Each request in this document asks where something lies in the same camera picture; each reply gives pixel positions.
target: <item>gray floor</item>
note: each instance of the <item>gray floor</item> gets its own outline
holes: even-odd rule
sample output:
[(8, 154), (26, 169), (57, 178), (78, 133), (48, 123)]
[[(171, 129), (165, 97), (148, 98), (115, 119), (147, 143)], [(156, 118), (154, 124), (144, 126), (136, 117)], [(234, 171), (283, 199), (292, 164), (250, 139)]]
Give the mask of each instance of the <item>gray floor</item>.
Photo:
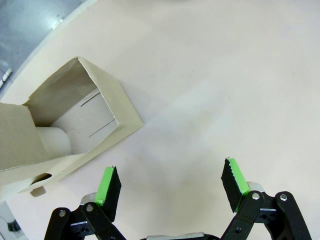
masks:
[(63, 19), (86, 0), (0, 0), (0, 77), (11, 68), (12, 76)]

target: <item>green gripper pad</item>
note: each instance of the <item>green gripper pad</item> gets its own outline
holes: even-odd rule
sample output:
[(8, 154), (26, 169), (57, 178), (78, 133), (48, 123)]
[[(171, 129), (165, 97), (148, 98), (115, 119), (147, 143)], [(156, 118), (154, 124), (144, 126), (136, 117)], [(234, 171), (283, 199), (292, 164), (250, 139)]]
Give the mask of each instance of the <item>green gripper pad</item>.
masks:
[(250, 187), (234, 158), (225, 159), (221, 179), (231, 209), (237, 212), (243, 197), (250, 192)]
[(120, 195), (121, 182), (116, 167), (107, 167), (104, 171), (98, 192), (95, 195), (95, 203), (113, 222), (116, 217), (118, 199)]

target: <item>open box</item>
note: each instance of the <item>open box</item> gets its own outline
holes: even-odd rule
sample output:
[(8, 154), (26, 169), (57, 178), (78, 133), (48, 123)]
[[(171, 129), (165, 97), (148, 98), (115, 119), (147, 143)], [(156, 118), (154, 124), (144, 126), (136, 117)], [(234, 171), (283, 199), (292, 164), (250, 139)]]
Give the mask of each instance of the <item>open box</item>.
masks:
[[(117, 79), (70, 60), (25, 104), (0, 103), (0, 200), (60, 180), (142, 126)], [(52, 155), (38, 127), (66, 132), (71, 153)]]

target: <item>table surface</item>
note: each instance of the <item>table surface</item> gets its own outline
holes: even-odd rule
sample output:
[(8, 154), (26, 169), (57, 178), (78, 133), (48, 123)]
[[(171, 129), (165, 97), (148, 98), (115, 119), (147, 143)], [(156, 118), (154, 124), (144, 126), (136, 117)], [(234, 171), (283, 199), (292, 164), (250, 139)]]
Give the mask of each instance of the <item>table surface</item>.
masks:
[[(10, 199), (29, 239), (43, 239), (53, 209), (96, 192), (111, 165), (127, 239), (221, 236), (233, 217), (225, 157), (269, 195), (292, 192), (319, 239), (319, 12), (317, 0), (99, 0), (59, 25), (1, 101), (22, 104), (82, 56), (119, 79), (145, 125), (46, 194)], [(248, 239), (270, 236), (256, 224)]]

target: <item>silver bolt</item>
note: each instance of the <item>silver bolt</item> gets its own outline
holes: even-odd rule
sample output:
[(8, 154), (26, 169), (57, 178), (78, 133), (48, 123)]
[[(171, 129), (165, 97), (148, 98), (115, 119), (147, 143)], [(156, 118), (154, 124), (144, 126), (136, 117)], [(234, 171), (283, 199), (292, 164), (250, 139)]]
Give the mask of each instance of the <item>silver bolt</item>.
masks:
[(252, 194), (252, 198), (253, 198), (254, 200), (258, 200), (258, 199), (260, 198), (260, 195), (255, 192), (254, 194)]
[(59, 211), (59, 216), (60, 217), (64, 217), (66, 215), (66, 211), (65, 210), (60, 210)]
[(287, 195), (285, 195), (285, 194), (281, 194), (280, 195), (280, 199), (282, 200), (282, 201), (287, 201)]
[(89, 204), (88, 206), (86, 206), (87, 212), (91, 212), (93, 209), (94, 209), (94, 206), (92, 206), (91, 204)]

